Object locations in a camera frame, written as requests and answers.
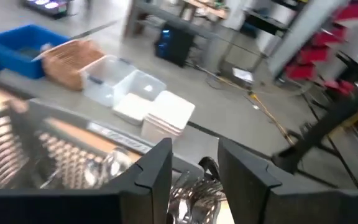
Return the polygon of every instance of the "black stand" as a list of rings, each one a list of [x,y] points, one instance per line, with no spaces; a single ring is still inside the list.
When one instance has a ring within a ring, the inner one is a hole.
[[[348,97],[345,97],[338,101],[335,105],[332,105],[328,109],[328,112],[314,126],[307,125],[306,127],[308,130],[302,135],[294,131],[290,131],[288,135],[297,138],[298,141],[295,145],[284,149],[282,152],[276,153],[272,157],[274,164],[293,174],[298,171],[298,163],[301,161],[302,157],[312,147],[317,147],[318,149],[324,150],[338,157],[355,183],[355,186],[358,188],[356,178],[350,171],[350,168],[346,165],[335,145],[332,143],[332,140],[330,140],[330,143],[333,145],[334,149],[321,144],[321,141],[326,135],[341,125],[343,121],[358,113],[358,83],[356,83],[356,87],[357,88]]]

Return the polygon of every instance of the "clear plastic container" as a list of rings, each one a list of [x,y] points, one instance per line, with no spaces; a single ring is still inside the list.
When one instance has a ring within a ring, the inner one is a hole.
[[[119,110],[120,103],[128,103],[122,102],[122,100],[128,99],[126,96],[131,93],[144,100],[153,102],[166,87],[166,84],[159,79],[140,70],[136,70],[114,87],[114,95],[112,96],[113,111],[132,124],[141,124],[144,116],[149,112],[150,107],[145,106],[144,103],[132,103],[131,110],[122,111]],[[141,114],[144,114],[144,116],[139,117],[139,113],[134,116],[134,114],[132,114],[133,111],[143,112]]]
[[[104,56],[83,69],[83,94],[104,106],[112,107],[114,87],[135,70],[136,67],[124,59]]]

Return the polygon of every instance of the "blue plastic bin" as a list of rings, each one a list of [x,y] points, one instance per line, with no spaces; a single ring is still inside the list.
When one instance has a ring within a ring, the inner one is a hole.
[[[36,25],[27,25],[0,33],[0,69],[10,69],[29,78],[43,77],[41,59],[23,54],[22,49],[40,52],[41,46],[60,45],[69,39]]]

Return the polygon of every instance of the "stacked white trays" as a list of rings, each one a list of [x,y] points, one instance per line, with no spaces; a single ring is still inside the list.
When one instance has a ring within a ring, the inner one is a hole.
[[[158,143],[163,138],[176,140],[185,129],[194,109],[195,105],[189,101],[169,91],[161,92],[144,118],[142,138],[152,143]]]
[[[135,66],[123,59],[104,56],[83,69],[83,94],[104,106],[112,107],[115,86],[135,70]]]
[[[124,120],[141,125],[152,102],[166,88],[157,78],[135,70],[114,87],[112,110]]]

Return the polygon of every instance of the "wire basket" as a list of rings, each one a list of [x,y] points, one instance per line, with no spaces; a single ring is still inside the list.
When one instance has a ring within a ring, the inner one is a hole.
[[[81,71],[104,53],[90,40],[71,40],[42,53],[47,77],[72,90],[82,90]]]
[[[94,189],[109,181],[90,185],[84,173],[89,161],[102,167],[110,154],[31,115],[0,111],[0,189]]]

